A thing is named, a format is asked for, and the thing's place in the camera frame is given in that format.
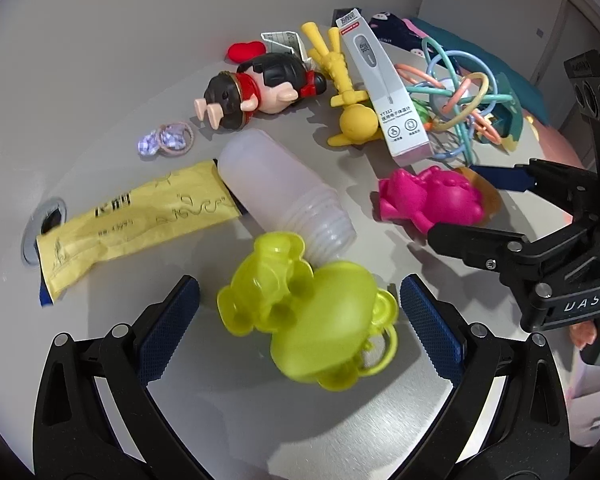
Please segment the person's right hand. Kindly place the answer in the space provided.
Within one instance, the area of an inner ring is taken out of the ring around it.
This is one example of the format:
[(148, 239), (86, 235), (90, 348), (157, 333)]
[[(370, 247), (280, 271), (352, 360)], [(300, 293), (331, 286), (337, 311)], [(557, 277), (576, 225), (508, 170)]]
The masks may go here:
[(571, 342), (578, 350), (592, 344), (597, 337), (597, 328), (593, 320), (573, 324), (569, 327)]

